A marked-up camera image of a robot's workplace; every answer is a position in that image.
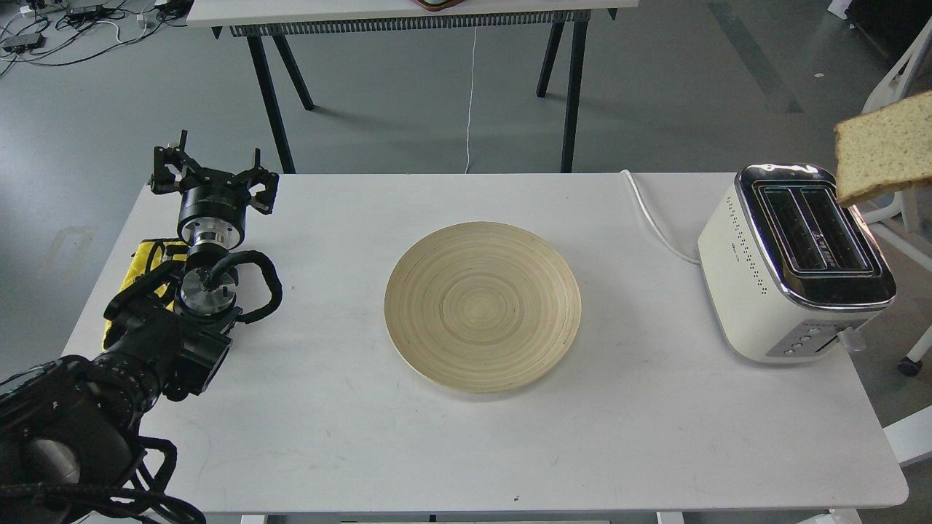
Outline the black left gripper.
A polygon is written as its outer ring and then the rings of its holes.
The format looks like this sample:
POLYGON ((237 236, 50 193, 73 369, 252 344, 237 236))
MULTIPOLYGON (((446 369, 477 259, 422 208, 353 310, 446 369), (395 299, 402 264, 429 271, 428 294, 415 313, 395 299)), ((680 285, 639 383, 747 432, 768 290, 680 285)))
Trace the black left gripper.
POLYGON ((207 218, 243 228, 247 206, 262 215, 273 213, 280 176, 263 166, 260 148, 253 150, 250 168, 238 173, 224 172, 204 168, 187 155, 187 136, 189 132, 181 130, 176 142, 154 147, 153 172, 149 178, 153 194, 182 194, 180 228, 207 218))

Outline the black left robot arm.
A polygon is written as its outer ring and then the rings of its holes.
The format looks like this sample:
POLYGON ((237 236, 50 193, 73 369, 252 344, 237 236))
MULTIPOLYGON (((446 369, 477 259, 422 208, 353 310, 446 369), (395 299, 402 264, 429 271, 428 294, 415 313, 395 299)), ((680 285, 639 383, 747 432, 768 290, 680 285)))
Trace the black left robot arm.
POLYGON ((229 354, 236 324, 265 319, 283 301, 273 262, 240 251, 245 216, 269 215, 279 175, 253 153, 242 172, 206 168, 176 145, 154 149, 149 188, 181 196, 183 258, 138 253, 143 271, 108 303, 103 349, 64 355, 2 384, 2 521, 74 523, 91 513, 143 523, 203 523, 166 494, 178 451, 144 437, 161 398, 199 395, 229 354))

